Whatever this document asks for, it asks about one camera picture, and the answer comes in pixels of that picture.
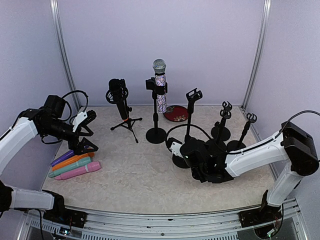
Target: purple highlighter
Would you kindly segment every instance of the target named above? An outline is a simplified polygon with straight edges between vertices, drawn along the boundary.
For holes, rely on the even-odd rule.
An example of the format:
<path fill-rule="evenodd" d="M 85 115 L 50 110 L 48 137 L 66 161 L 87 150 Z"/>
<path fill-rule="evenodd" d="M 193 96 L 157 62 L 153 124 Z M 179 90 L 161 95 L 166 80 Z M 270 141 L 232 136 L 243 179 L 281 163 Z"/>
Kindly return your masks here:
<path fill-rule="evenodd" d="M 54 167 L 55 165 L 63 162 L 64 160 L 67 160 L 69 158 L 72 158 L 75 155 L 73 150 L 69 150 L 67 151 L 65 154 L 63 154 L 62 156 L 58 157 L 57 159 L 55 159 L 52 163 L 51 163 L 51 167 Z"/>

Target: microphone clip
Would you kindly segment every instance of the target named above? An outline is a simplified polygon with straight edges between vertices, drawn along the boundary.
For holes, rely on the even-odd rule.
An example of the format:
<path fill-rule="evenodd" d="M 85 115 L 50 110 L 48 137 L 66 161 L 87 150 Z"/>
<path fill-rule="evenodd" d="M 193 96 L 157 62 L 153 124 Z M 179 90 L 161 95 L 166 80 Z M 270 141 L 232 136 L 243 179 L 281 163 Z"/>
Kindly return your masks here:
<path fill-rule="evenodd" d="M 168 83 L 166 82 L 164 86 L 156 85 L 156 79 L 151 77 L 145 80 L 145 87 L 147 90 L 152 90 L 156 95 L 164 95 L 168 93 Z"/>

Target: lavender wall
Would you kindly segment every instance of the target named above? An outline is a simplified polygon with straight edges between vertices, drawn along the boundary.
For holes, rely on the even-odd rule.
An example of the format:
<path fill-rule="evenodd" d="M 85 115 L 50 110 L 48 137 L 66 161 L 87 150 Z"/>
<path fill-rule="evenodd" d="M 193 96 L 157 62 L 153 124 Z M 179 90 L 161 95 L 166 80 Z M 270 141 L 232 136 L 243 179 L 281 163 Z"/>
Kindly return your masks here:
<path fill-rule="evenodd" d="M 273 0 L 265 46 L 248 106 L 258 116 L 255 128 L 266 138 L 293 114 L 320 112 L 320 2 Z M 319 116 L 293 120 L 310 133 L 320 154 Z M 282 171 L 283 165 L 277 165 Z M 296 196 L 310 239 L 320 235 L 320 172 L 302 180 Z"/>
<path fill-rule="evenodd" d="M 27 108 L 41 107 L 49 94 L 68 92 L 50 1 L 0 2 L 0 135 Z M 31 140 L 12 159 L 1 180 L 39 190 L 57 145 Z M 0 239 L 14 239 L 22 214 L 10 210 L 0 219 Z"/>
<path fill-rule="evenodd" d="M 263 0 L 58 1 L 63 36 L 77 88 L 91 105 L 107 105 L 108 82 L 124 78 L 130 104 L 152 104 L 145 80 L 152 63 L 167 63 L 168 102 L 240 105 L 249 82 Z"/>

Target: black cable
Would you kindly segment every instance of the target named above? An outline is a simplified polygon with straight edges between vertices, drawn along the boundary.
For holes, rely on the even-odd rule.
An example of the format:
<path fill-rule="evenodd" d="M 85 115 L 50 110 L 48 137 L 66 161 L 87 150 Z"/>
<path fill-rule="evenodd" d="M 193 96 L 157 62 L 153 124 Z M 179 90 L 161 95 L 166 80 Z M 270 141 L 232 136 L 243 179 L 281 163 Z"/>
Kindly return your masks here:
<path fill-rule="evenodd" d="M 41 138 L 41 142 L 46 145 L 58 144 L 62 142 L 62 139 L 58 139 L 58 141 L 45 142 L 44 138 L 45 138 L 44 136 Z"/>
<path fill-rule="evenodd" d="M 277 231 L 275 232 L 275 234 L 273 234 L 271 237 L 273 238 L 275 235 L 277 235 L 282 227 L 282 224 L 284 222 L 284 217 L 285 217 L 285 208 L 284 208 L 284 204 L 282 203 L 282 217 L 281 217 L 281 223 L 279 228 L 277 229 Z"/>
<path fill-rule="evenodd" d="M 178 128 L 181 128 L 181 127 L 185 127 L 187 126 L 188 124 L 185 123 L 185 124 L 181 124 L 181 125 L 178 125 L 178 126 L 174 126 L 172 127 L 167 133 L 166 133 L 166 136 L 165 136 L 165 145 L 167 146 L 167 142 L 168 142 L 168 136 L 169 134 L 175 130 L 175 129 L 178 129 Z M 211 140 L 212 138 L 209 136 L 208 133 L 206 133 L 205 130 L 203 130 L 201 127 L 197 126 L 197 125 L 193 125 L 193 124 L 190 124 L 191 127 L 194 127 L 196 129 L 199 129 L 201 132 L 203 132 L 204 135 L 206 135 L 208 137 L 209 140 Z"/>
<path fill-rule="evenodd" d="M 310 113 L 310 114 L 316 114 L 318 116 L 320 116 L 320 113 L 317 112 L 317 111 L 313 111 L 313 110 L 304 110 L 304 111 L 301 111 L 301 112 L 298 112 L 297 114 L 293 115 L 292 117 L 289 118 L 288 121 L 286 121 L 286 123 L 283 125 L 283 127 L 281 128 L 281 130 L 279 131 L 279 133 L 275 136 L 275 138 L 279 137 L 280 134 L 284 131 L 284 129 L 286 128 L 286 126 L 288 125 L 288 123 L 294 119 L 295 117 L 301 115 L 301 114 L 306 114 L 306 113 Z"/>
<path fill-rule="evenodd" d="M 39 212 L 39 215 L 40 215 L 40 232 L 41 232 L 41 238 L 42 238 L 42 240 L 45 240 L 45 238 L 44 238 L 44 231 L 43 231 L 43 229 L 42 229 L 42 214 L 41 214 L 40 209 L 35 209 L 35 210 L 37 210 L 37 211 Z"/>
<path fill-rule="evenodd" d="M 8 129 L 1 137 L 0 137 L 0 141 L 2 140 L 2 139 L 4 139 L 5 138 L 5 136 L 7 136 L 8 135 L 8 133 L 10 133 L 11 132 L 11 130 L 14 128 L 14 126 L 16 125 L 16 123 L 18 122 L 18 119 L 21 117 L 21 115 L 24 113 L 25 111 L 22 111 L 22 112 L 20 112 L 19 113 L 19 115 L 16 117 L 16 119 L 15 119 L 15 121 L 14 121 L 14 123 L 13 123 L 13 125 L 11 126 L 11 129 Z"/>
<path fill-rule="evenodd" d="M 65 103 L 68 105 L 69 107 L 69 117 L 67 119 L 64 119 L 64 120 L 61 120 L 62 122 L 66 122 L 68 121 L 69 119 L 71 119 L 71 116 L 72 116 L 72 109 L 71 109 L 71 106 L 70 106 L 70 103 L 66 100 Z"/>
<path fill-rule="evenodd" d="M 74 116 L 72 116 L 72 117 L 70 118 L 70 120 L 69 120 L 69 124 L 70 124 L 70 125 L 72 125 L 72 120 L 75 119 L 76 116 L 77 116 L 77 115 L 74 115 Z"/>
<path fill-rule="evenodd" d="M 85 107 L 83 109 L 83 111 L 85 111 L 88 107 L 88 103 L 89 103 L 89 96 L 86 94 L 86 92 L 82 91 L 82 90 L 74 90 L 74 91 L 70 91 L 68 93 L 66 93 L 65 95 L 63 95 L 63 99 L 66 97 L 66 96 L 69 96 L 70 94 L 74 94 L 74 93 L 81 93 L 85 96 L 86 98 L 86 103 L 85 103 Z"/>

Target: microphone grille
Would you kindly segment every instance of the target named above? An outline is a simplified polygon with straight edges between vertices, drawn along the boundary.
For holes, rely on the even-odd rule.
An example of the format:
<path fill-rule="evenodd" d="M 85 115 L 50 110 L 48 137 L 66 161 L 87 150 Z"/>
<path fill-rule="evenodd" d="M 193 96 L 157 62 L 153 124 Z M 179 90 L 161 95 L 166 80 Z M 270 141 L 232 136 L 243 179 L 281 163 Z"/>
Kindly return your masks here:
<path fill-rule="evenodd" d="M 156 74 L 164 74 L 166 71 L 166 63 L 163 59 L 157 59 L 153 62 L 152 67 Z"/>

